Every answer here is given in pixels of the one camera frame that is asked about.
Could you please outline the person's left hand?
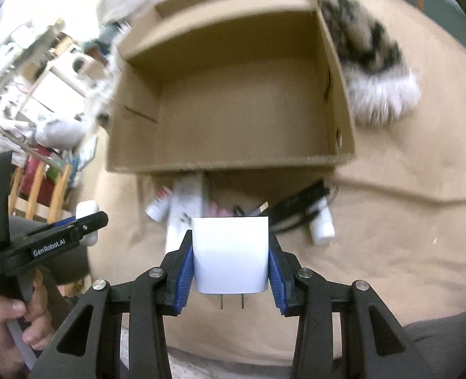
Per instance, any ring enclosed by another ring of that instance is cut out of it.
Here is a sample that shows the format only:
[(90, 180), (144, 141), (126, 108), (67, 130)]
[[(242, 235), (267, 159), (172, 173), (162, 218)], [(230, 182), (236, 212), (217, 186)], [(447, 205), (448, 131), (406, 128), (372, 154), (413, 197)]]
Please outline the person's left hand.
[(32, 280), (32, 299), (24, 303), (17, 299), (0, 296), (0, 376), (15, 378), (25, 367), (25, 362), (8, 330), (8, 322), (24, 319), (29, 323), (22, 335), (23, 343), (32, 349), (44, 349), (52, 339), (55, 330), (51, 325), (52, 316), (48, 310), (48, 292), (44, 277), (37, 269)]

